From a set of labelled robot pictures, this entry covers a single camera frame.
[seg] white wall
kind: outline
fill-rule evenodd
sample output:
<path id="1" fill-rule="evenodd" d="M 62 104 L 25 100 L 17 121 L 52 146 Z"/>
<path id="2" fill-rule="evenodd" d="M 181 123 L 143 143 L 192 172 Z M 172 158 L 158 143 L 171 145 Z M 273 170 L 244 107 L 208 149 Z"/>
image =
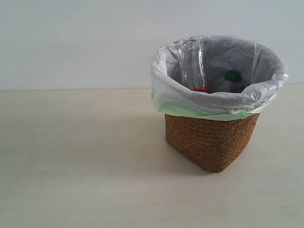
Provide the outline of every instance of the white wall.
<path id="1" fill-rule="evenodd" d="M 303 83 L 303 0 L 0 0 L 0 90 L 150 86 L 160 45 L 239 34 Z"/>

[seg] white plastic bag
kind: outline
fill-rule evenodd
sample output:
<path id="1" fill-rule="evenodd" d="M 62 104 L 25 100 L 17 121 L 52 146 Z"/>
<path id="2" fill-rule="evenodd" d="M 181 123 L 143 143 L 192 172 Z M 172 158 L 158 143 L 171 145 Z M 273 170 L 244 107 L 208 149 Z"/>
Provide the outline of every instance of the white plastic bag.
<path id="1" fill-rule="evenodd" d="M 187 43 L 192 41 L 203 47 L 202 67 L 209 84 L 233 69 L 250 85 L 241 93 L 212 94 L 191 91 L 183 86 L 174 53 L 187 48 Z M 209 116 L 212 119 L 210 116 L 219 114 L 260 112 L 261 107 L 275 99 L 288 75 L 286 65 L 265 45 L 236 36 L 212 35 L 181 39 L 161 47 L 152 59 L 151 77 L 152 100 L 158 111 L 197 118 Z"/>

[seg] brown woven basket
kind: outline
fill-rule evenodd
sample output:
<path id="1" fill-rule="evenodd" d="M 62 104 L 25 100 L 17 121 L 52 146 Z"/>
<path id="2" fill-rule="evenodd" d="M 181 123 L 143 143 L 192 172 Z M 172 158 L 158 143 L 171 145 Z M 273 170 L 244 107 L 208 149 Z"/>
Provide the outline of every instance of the brown woven basket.
<path id="1" fill-rule="evenodd" d="M 166 141 L 203 169 L 221 172 L 242 153 L 258 117 L 216 121 L 166 114 Z"/>

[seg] trash can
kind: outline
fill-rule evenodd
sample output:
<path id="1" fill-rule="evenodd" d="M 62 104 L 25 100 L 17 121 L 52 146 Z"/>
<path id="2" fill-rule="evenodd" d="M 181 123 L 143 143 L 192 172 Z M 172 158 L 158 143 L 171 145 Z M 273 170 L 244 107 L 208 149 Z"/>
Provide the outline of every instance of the trash can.
<path id="1" fill-rule="evenodd" d="M 205 170 L 221 172 L 242 153 L 288 74 L 267 46 L 210 35 L 161 47 L 151 78 L 168 144 Z"/>

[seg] wooden table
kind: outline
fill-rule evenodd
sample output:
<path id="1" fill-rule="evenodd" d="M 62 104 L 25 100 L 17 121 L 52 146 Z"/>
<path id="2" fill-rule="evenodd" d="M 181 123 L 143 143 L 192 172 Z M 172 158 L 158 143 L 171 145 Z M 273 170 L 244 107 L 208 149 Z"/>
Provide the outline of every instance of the wooden table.
<path id="1" fill-rule="evenodd" d="M 1 228 L 303 228 L 304 85 L 208 173 L 164 139 L 150 89 L 0 93 Z"/>

